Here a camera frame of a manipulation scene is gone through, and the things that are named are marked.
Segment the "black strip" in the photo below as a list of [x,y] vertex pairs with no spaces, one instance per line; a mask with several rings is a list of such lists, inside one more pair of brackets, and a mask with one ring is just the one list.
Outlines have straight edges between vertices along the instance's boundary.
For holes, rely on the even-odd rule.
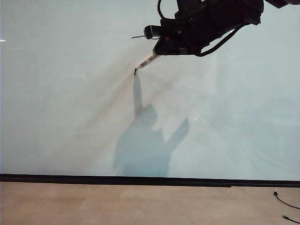
[[155,177],[106,177],[0,174],[2,182],[91,184],[91,185],[147,185],[190,187],[285,187],[300,188],[300,181],[284,180],[223,180]]

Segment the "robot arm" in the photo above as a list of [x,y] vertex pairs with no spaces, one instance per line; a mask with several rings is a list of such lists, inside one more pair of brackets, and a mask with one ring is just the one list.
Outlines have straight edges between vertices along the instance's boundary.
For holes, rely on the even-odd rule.
[[[244,26],[261,22],[263,0],[177,0],[175,19],[165,18],[160,10],[161,25],[149,25],[144,34],[147,39],[159,37],[153,54],[144,59],[136,70],[148,65],[160,55],[196,55],[199,57],[216,51]],[[300,0],[266,0],[281,8],[287,4],[300,4]],[[215,47],[202,49],[224,34],[231,32]]]

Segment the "wire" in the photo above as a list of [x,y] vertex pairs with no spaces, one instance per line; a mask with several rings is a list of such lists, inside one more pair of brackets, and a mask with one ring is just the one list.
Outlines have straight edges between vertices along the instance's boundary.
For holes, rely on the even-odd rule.
[[161,12],[160,4],[161,4],[161,0],[158,0],[157,11],[158,11],[158,14],[159,14],[160,18],[162,18],[162,19],[168,19],[168,18],[165,18],[164,14]]
[[293,219],[291,219],[291,218],[289,218],[289,217],[287,217],[287,216],[285,216],[285,215],[282,215],[282,217],[283,217],[284,219],[290,220],[290,221],[292,221],[292,222],[294,222],[294,223],[300,224],[300,222],[298,222],[298,221],[296,221],[296,220],[293,220]]
[[[141,35],[141,36],[132,37],[131,39],[133,39],[133,38],[146,38],[146,36],[145,35]],[[151,38],[151,39],[152,40],[158,40],[160,38],[158,37],[158,38]]]
[[290,206],[290,207],[293,207],[293,208],[295,208],[295,209],[299,209],[300,210],[300,208],[299,207],[296,207],[296,206],[293,206],[293,205],[290,205],[290,204],[288,204],[288,203],[286,203],[286,202],[284,202],[284,201],[282,201],[279,197],[278,197],[278,193],[277,193],[277,191],[274,191],[274,195],[275,195],[275,197],[280,201],[280,202],[282,202],[283,204],[285,204],[285,205],[288,205],[288,206]]
[[200,52],[200,53],[195,53],[195,56],[199,56],[199,57],[203,57],[206,56],[208,54],[211,54],[213,52],[215,52],[216,50],[218,50],[222,45],[224,45],[229,39],[231,39],[241,28],[243,28],[244,26],[246,26],[246,24],[243,24],[239,27],[237,27],[236,29],[234,29],[233,32],[231,32],[230,34],[228,34],[225,38],[223,38],[218,44],[216,44],[214,47],[212,47],[211,49],[205,51],[205,52]]
[[194,15],[199,13],[199,12],[196,12],[196,13],[191,14],[189,16],[185,16],[185,17],[181,17],[181,18],[177,18],[177,19],[166,18],[164,16],[164,14],[161,12],[161,8],[160,8],[161,1],[162,0],[158,0],[157,11],[158,11],[158,14],[159,14],[160,18],[165,19],[165,20],[182,21],[182,20],[190,19],[191,17],[193,17]]

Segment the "wooden floor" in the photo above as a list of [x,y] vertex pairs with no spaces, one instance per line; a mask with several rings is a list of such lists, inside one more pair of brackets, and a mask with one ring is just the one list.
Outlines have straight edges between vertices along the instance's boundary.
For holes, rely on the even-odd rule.
[[[1,225],[288,225],[273,188],[1,183]],[[278,188],[300,206],[300,189]]]

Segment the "white marker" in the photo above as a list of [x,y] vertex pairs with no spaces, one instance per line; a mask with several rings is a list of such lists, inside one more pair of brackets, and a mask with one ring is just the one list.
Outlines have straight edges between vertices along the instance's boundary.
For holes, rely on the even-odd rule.
[[151,62],[158,59],[160,56],[161,55],[156,55],[155,53],[152,53],[152,54],[148,55],[145,59],[143,59],[141,62],[139,62],[139,64],[137,64],[137,66],[135,68],[135,74],[136,74],[138,69],[142,69],[142,68],[146,67]]

